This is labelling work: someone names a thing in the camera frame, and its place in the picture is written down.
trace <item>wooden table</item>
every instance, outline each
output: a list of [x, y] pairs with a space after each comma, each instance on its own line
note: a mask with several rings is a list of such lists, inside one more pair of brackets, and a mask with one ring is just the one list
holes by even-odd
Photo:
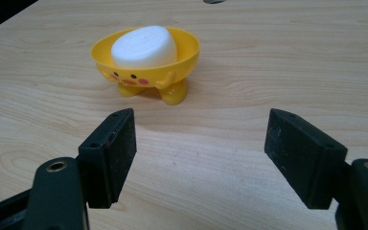
[[[90, 57], [100, 38], [158, 24], [195, 34], [186, 100], [122, 98]], [[0, 25], [0, 200], [135, 110], [138, 151], [91, 229], [336, 229], [264, 153], [269, 109], [296, 113], [368, 158], [368, 1], [38, 1]]]

